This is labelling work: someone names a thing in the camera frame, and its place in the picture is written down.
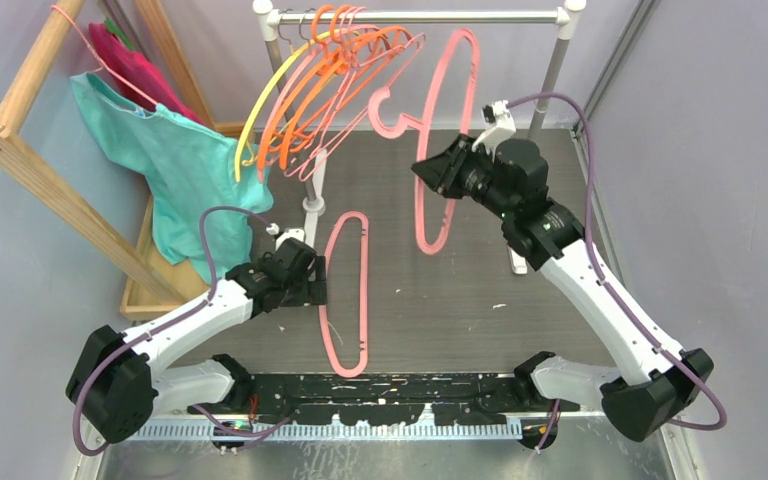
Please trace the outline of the yellow hanger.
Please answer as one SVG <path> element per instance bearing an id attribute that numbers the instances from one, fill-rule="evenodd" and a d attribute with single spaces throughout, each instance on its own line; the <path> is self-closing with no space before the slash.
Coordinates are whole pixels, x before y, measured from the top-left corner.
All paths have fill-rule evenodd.
<path id="1" fill-rule="evenodd" d="M 314 24 L 332 19 L 334 7 L 322 5 L 318 8 L 311 7 L 303 12 L 284 11 L 274 7 L 271 1 L 254 1 L 252 12 L 257 19 L 257 24 L 263 42 L 267 50 L 267 56 L 272 67 L 272 75 L 257 96 L 242 128 L 238 133 L 238 145 L 233 157 L 233 178 L 240 182 L 243 178 L 243 170 L 255 166 L 257 157 L 245 157 L 250 152 L 249 137 L 253 133 L 256 120 L 260 116 L 266 101 L 273 92 L 282 92 L 287 83 L 287 72 L 297 66 L 304 58 L 317 53 L 320 49 L 314 44 L 318 40 L 324 40 L 331 36 L 329 32 L 319 33 Z M 558 26 L 569 22 L 571 17 L 559 11 L 445 11 L 442 21 L 444 23 L 549 23 Z M 284 24 L 296 25 L 300 28 L 309 25 L 312 34 L 305 37 L 297 48 L 291 50 L 288 57 L 283 57 L 279 40 L 281 38 L 281 26 Z"/>

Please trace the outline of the pink metal-hook hanger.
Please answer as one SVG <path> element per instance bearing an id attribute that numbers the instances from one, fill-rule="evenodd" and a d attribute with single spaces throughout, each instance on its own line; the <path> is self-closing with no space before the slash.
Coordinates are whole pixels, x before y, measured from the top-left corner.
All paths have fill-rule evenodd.
<path id="1" fill-rule="evenodd" d="M 319 33 L 329 32 L 331 36 L 316 41 L 314 45 L 320 50 L 302 59 L 287 72 L 286 86 L 278 93 L 265 123 L 258 152 L 253 155 L 257 157 L 255 166 L 261 182 L 266 181 L 267 174 L 273 167 L 281 169 L 287 176 L 297 175 L 303 181 L 320 168 L 319 165 L 309 167 L 305 161 L 299 160 L 298 156 L 303 149 L 310 146 L 313 135 L 330 124 L 337 112 L 336 101 L 330 100 L 311 117 L 312 120 L 320 119 L 321 122 L 308 134 L 306 130 L 310 124 L 300 124 L 296 121 L 300 110 L 294 106 L 295 98 L 302 93 L 315 98 L 332 78 L 344 73 L 345 63 L 340 59 L 343 47 L 339 45 L 342 34 L 348 34 L 351 39 L 365 38 L 367 33 L 374 29 L 371 25 L 352 23 L 351 17 L 361 12 L 361 7 L 333 7 L 332 19 L 314 24 Z"/>

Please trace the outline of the orange plastic hanger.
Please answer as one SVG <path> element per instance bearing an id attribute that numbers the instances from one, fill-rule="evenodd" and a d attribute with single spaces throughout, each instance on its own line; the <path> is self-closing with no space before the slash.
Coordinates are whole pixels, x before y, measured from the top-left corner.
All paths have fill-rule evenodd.
<path id="1" fill-rule="evenodd" d="M 404 27 L 377 25 L 359 16 L 359 5 L 325 4 L 301 16 L 302 44 L 281 61 L 262 92 L 252 120 L 261 117 L 266 97 L 277 93 L 265 117 L 258 152 L 242 160 L 264 175 L 276 168 L 306 179 L 320 168 L 314 156 L 337 144 L 326 131 L 342 114 L 351 117 L 342 134 L 366 115 L 360 103 L 415 39 Z"/>

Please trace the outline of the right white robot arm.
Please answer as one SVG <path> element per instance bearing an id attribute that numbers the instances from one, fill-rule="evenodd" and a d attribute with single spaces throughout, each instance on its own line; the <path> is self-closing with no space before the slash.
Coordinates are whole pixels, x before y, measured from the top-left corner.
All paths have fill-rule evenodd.
<path id="1" fill-rule="evenodd" d="M 549 165 L 534 142 L 508 139 L 489 152 L 461 134 L 411 170 L 440 196 L 467 197 L 498 217 L 508 246 L 567 297 L 614 361 L 600 367 L 540 352 L 515 370 L 522 407 L 564 400 L 599 409 L 641 442 L 694 402 L 713 359 L 660 329 L 587 244 L 582 223 L 550 197 Z"/>

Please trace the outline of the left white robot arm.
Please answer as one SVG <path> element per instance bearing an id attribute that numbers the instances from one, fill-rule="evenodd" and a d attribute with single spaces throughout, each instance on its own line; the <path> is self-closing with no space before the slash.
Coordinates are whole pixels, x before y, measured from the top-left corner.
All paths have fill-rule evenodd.
<path id="1" fill-rule="evenodd" d="M 251 405 L 254 386 L 237 360 L 216 354 L 186 367 L 176 361 L 261 314 L 326 302 L 325 257 L 289 238 L 164 316 L 121 332 L 104 325 L 88 336 L 67 382 L 73 426 L 88 422 L 104 444 L 116 444 L 157 415 L 199 407 L 240 412 Z"/>

